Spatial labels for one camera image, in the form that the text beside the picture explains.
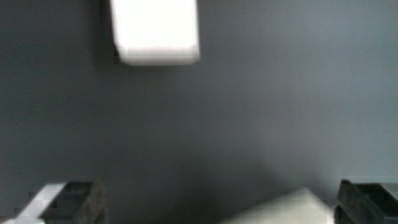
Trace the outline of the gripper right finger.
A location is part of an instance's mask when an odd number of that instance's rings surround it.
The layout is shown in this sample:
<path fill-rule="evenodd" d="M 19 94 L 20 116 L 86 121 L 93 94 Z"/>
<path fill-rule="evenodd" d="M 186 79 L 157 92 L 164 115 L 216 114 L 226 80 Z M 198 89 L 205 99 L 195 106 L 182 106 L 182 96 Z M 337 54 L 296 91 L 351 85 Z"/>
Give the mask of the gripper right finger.
<path fill-rule="evenodd" d="M 335 224 L 398 224 L 398 183 L 342 180 Z"/>

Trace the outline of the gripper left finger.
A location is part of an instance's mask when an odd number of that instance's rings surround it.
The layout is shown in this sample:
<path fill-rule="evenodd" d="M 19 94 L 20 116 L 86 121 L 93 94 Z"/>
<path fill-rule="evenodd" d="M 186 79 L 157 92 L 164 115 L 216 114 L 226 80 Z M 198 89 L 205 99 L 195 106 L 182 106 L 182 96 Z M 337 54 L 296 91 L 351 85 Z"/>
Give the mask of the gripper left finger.
<path fill-rule="evenodd" d="M 12 224 L 107 224 L 102 180 L 49 183 Z"/>

